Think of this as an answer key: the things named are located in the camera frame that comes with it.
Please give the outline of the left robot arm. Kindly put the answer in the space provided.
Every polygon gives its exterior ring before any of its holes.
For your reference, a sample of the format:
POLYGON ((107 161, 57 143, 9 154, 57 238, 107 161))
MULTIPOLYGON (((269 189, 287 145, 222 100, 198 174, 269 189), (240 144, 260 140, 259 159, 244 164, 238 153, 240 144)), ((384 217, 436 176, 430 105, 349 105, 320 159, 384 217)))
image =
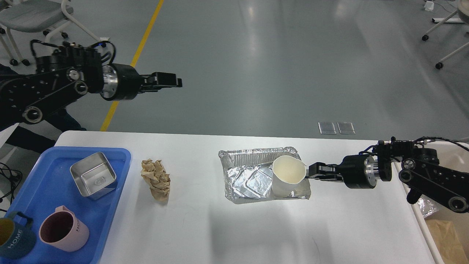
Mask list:
POLYGON ((35 125, 87 94, 122 101, 183 86, 174 73, 139 74, 131 65, 115 63, 116 48, 110 41, 84 47, 31 40, 30 50, 35 74, 1 75, 1 130, 22 122, 35 125))

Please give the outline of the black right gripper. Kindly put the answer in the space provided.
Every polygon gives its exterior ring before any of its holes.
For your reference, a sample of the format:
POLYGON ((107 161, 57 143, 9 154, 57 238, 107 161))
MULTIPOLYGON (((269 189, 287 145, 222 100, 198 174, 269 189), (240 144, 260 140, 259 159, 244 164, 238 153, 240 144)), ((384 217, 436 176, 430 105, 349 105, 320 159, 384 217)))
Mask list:
POLYGON ((370 154, 349 155, 339 164, 315 162, 307 169, 306 178, 323 182, 344 182, 351 189, 373 189, 377 181, 392 180, 391 160, 370 154))

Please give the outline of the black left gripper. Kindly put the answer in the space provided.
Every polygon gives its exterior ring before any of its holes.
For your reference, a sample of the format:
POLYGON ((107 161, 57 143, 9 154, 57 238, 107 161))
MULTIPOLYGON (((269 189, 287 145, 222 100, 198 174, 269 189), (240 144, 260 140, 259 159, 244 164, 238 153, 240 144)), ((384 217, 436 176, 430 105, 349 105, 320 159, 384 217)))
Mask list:
POLYGON ((183 87, 182 79, 174 73, 154 72, 139 74, 131 65, 112 63, 104 65, 104 85, 101 97, 107 101, 134 99, 141 92, 159 92, 165 88, 183 87))

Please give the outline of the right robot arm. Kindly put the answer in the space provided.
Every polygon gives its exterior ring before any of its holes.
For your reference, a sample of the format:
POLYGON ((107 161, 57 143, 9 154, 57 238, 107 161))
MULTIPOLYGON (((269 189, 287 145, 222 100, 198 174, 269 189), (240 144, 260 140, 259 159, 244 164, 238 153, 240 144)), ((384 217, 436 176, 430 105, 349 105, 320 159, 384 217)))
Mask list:
POLYGON ((407 202, 415 204, 425 195, 455 213, 469 207, 468 173, 440 165, 437 150, 430 142, 449 142, 465 151, 468 146, 445 137, 424 136, 416 140, 378 141, 358 154, 347 155, 340 164, 316 162, 307 169, 306 178, 344 183, 350 189, 373 189, 377 181, 390 182, 391 164, 398 162, 400 182, 409 187, 407 202))

